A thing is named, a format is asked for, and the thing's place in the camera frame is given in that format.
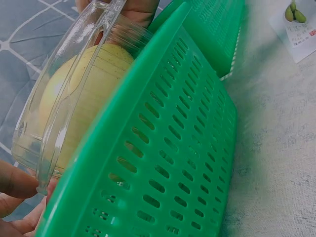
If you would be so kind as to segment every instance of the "hand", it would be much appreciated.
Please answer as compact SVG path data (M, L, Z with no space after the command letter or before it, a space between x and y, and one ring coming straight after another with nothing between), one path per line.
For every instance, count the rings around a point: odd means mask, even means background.
M82 12L90 2L91 0L76 0L78 11ZM159 0L127 0L122 15L143 27L148 27L155 16L158 4Z
M26 198L36 192L37 180L22 170L0 160L0 237L33 237L45 210L46 198L23 220L5 222L1 218L11 214Z

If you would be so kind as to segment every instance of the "red stamp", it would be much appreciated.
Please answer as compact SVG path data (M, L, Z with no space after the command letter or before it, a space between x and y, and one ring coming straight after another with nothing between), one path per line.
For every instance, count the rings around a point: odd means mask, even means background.
M311 31L311 32L310 32L310 35L311 35L311 36L316 35L316 30Z

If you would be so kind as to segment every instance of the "green plastic basket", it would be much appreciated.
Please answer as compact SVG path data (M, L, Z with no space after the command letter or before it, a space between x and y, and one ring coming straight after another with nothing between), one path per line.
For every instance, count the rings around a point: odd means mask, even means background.
M193 9L184 22L185 29L217 75L223 77L231 69L244 0L173 0L149 30L155 32L184 1Z
M237 112L181 5L139 55L62 176L37 237L216 237Z

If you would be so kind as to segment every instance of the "transparent plastic clamshell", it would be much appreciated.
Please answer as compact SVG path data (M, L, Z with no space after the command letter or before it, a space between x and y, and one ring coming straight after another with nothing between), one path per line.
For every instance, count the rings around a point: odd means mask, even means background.
M40 193L47 193L52 176L63 174L99 109L151 38L120 15L125 2L90 3L56 47L24 107L12 155L36 172Z

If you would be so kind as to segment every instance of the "green fruit picture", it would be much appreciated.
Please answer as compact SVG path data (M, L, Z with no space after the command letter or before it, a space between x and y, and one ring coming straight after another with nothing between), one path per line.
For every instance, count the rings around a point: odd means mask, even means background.
M285 10L285 18L289 22L292 22L293 20L299 23L306 22L306 16L297 9L295 1L293 1Z
M287 9L286 9L286 11L285 11L285 18L286 18L288 21L290 21L290 22L292 22L292 21L294 20L294 15L293 15L293 12L292 12L290 6L288 6Z
M305 17L305 16L303 15L303 13L301 13L299 10L295 10L294 16L295 16L295 19L296 19L299 23L305 23L305 22L306 22L306 17Z

